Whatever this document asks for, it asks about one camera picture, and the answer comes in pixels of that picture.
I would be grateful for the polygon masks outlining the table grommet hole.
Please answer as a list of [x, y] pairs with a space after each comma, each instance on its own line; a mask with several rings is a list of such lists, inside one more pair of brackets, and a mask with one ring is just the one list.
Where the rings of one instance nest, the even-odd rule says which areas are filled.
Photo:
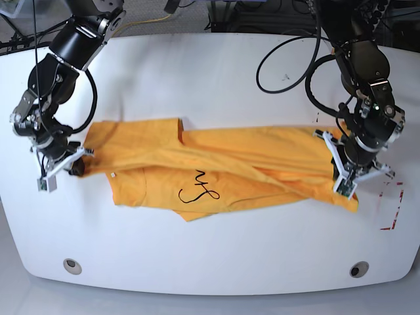
[[361, 278], [366, 275], [369, 270], [369, 263], [366, 261], [360, 261], [354, 264], [350, 268], [350, 276], [352, 278]]
[[80, 275], [82, 273], [81, 265], [73, 259], [64, 259], [63, 267], [67, 272], [73, 275]]

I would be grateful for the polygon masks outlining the orange yellow T-shirt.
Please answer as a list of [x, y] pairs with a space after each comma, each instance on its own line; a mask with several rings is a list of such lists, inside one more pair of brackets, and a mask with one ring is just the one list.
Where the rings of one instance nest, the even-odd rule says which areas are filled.
[[116, 205], [170, 209], [186, 221], [316, 200], [356, 212], [333, 191], [332, 155], [313, 127], [187, 131], [178, 118], [93, 123], [85, 175], [107, 176]]

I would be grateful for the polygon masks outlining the left table grommet hole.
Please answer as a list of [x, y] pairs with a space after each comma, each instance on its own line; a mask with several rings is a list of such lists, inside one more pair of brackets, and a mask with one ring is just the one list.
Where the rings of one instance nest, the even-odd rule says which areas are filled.
[[73, 259], [64, 259], [63, 267], [67, 272], [73, 275], [80, 275], [82, 273], [81, 265]]

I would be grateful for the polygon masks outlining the right table grommet hole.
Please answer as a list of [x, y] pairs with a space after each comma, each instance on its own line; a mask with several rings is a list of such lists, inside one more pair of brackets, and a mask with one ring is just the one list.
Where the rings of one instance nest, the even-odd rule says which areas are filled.
[[369, 270], [369, 263], [366, 261], [360, 261], [354, 264], [350, 268], [350, 276], [352, 278], [361, 278], [366, 275]]

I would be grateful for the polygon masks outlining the red tape rectangle marking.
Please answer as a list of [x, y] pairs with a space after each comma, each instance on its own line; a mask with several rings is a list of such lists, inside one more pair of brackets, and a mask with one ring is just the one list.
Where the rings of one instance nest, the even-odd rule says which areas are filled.
[[381, 231], [394, 230], [404, 196], [403, 182], [385, 182], [377, 205], [377, 225]]

